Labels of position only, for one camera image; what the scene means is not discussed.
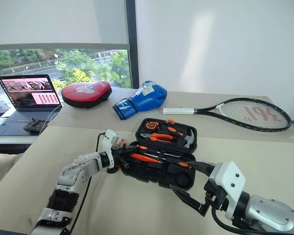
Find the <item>red punching mitt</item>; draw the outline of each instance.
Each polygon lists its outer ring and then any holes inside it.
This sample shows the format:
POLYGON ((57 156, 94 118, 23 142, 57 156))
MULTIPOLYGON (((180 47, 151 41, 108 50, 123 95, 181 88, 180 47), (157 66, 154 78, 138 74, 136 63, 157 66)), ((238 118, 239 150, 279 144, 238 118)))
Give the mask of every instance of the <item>red punching mitt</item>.
POLYGON ((76 108, 93 108, 105 101, 112 93, 106 81, 79 82, 62 89, 63 101, 76 108))

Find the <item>black laptop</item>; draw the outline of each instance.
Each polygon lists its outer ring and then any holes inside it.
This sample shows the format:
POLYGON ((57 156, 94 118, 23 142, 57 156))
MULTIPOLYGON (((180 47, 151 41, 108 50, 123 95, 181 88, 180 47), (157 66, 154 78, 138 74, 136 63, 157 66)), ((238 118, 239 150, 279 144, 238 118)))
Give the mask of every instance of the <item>black laptop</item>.
POLYGON ((61 103, 48 75, 1 76, 0 85, 16 111, 0 126, 0 136, 31 136, 23 127, 34 120, 50 120, 61 103))

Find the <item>black cable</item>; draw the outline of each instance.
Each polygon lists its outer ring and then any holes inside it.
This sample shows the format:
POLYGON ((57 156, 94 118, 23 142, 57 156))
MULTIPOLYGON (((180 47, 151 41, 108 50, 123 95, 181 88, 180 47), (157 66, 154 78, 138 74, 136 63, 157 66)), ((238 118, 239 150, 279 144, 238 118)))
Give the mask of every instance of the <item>black cable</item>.
POLYGON ((276 233, 276 232, 266 232, 266 231, 256 231, 256 230, 247 230, 247 229, 237 229, 231 226, 228 226, 222 221, 219 220, 216 214, 216 209, 211 208, 211 214, 215 222, 223 229, 234 233, 234 234, 242 234, 242 235, 290 235, 290 233, 276 233))
MULTIPOLYGON (((97 145, 96 145, 96 152, 98 151, 98 145, 99 145, 99 139, 100 139, 100 136, 104 136, 105 134, 106 134, 106 133, 103 132, 103 133, 100 133, 100 134, 98 135, 98 137, 97 137, 97 145)), ((89 185, 90 185, 91 180, 92 180, 92 177, 89 178, 89 181, 88 181, 88 184, 87 184, 87 187, 86 187, 86 191, 85 191, 85 193, 84 193, 83 200, 82 200, 82 202, 81 202, 81 204, 80 204, 80 207, 79 207, 78 212, 77 212, 77 214, 76 214, 75 220, 74 220, 74 222, 73 222, 73 224, 72 224, 72 227, 71 227, 71 229, 70 229, 70 234, 72 234, 72 231, 73 231, 73 229, 74 229, 74 227, 75 227, 75 224, 76 224, 76 222, 77 222, 77 220, 78 220, 79 214, 80 214, 80 212, 82 211, 82 207, 83 207, 83 205, 84 205, 84 202, 85 202, 85 199, 86 199, 86 196, 87 196, 87 193, 88 193, 88 189, 89 189, 89 185)))

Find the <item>orange pliers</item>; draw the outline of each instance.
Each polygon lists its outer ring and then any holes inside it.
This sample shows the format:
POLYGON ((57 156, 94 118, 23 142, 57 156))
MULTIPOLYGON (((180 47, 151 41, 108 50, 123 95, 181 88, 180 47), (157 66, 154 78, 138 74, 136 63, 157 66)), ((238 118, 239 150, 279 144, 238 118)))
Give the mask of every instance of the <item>orange pliers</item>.
POLYGON ((172 143, 173 136, 166 135, 166 134, 158 134, 158 133, 152 133, 152 134, 147 134, 147 133, 141 133, 141 136, 144 138, 149 138, 151 141, 160 141, 160 142, 166 142, 166 143, 172 143), (163 141, 160 140, 159 138, 167 139, 170 141, 163 141))

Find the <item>racket handle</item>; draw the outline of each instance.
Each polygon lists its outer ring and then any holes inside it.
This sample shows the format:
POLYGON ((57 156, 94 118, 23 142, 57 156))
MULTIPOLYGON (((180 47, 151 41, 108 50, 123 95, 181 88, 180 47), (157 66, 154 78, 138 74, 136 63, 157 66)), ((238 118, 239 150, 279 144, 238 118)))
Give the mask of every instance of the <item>racket handle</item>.
POLYGON ((195 114, 195 109, 191 109, 191 108, 163 108, 163 115, 167 115, 167 114, 193 115, 193 114, 195 114))

